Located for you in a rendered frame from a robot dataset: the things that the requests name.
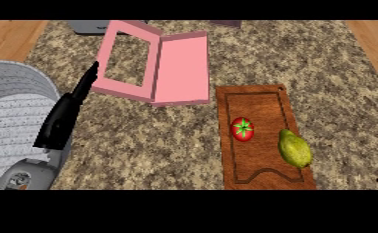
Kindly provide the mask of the dark purple-grey object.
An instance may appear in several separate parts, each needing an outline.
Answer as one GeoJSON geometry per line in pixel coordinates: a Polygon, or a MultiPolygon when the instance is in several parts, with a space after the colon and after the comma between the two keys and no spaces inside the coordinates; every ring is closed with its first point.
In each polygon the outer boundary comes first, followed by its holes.
{"type": "Polygon", "coordinates": [[[242,25],[240,20],[209,20],[209,23],[233,28],[240,28],[242,25]]]}

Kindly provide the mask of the green pear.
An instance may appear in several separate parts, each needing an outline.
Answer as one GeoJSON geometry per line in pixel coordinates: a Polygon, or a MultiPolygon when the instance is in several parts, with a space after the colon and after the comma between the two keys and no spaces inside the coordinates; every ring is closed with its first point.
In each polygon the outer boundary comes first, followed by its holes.
{"type": "Polygon", "coordinates": [[[285,162],[296,168],[310,165],[313,154],[307,142],[288,129],[279,132],[277,149],[285,162]]]}

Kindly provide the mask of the red tomato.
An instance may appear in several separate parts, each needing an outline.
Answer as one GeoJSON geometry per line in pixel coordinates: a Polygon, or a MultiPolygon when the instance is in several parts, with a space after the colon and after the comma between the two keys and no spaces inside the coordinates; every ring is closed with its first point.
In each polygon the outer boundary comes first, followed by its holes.
{"type": "Polygon", "coordinates": [[[233,138],[246,142],[254,137],[254,124],[245,117],[237,117],[230,124],[230,132],[233,138]]]}

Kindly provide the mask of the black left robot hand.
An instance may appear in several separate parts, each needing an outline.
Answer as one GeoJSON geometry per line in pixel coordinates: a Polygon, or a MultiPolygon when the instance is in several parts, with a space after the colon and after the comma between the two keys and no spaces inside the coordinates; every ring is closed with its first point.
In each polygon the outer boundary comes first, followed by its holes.
{"type": "Polygon", "coordinates": [[[59,98],[45,117],[39,132],[34,141],[36,148],[62,150],[75,126],[76,116],[82,101],[87,97],[91,84],[97,79],[99,62],[94,62],[85,71],[73,91],[59,98]]]}

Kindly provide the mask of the brown wooden cutting board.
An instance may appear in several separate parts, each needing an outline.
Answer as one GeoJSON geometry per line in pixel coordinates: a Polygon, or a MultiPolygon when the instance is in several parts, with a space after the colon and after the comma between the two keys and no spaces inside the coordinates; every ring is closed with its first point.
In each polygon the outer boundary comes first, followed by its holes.
{"type": "Polygon", "coordinates": [[[279,131],[299,135],[283,84],[217,86],[218,133],[225,189],[314,189],[308,167],[289,165],[279,154],[279,131]],[[243,117],[254,137],[240,142],[231,122],[243,117]]]}

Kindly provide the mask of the grey flat object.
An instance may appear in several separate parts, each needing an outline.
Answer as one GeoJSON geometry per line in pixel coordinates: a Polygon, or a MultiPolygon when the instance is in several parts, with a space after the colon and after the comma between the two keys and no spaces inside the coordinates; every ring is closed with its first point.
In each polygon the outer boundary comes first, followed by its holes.
{"type": "Polygon", "coordinates": [[[106,33],[107,20],[69,20],[69,27],[78,35],[96,36],[106,33]]]}

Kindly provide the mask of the pink cardboard box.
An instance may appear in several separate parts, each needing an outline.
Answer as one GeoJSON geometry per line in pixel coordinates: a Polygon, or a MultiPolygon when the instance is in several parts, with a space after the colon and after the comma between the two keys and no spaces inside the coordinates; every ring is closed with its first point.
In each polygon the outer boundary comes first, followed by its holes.
{"type": "Polygon", "coordinates": [[[153,106],[196,105],[209,102],[208,38],[205,31],[162,35],[137,20],[110,20],[97,52],[97,80],[91,90],[149,102],[153,106]],[[104,77],[115,36],[124,32],[149,42],[140,86],[104,77]]]}

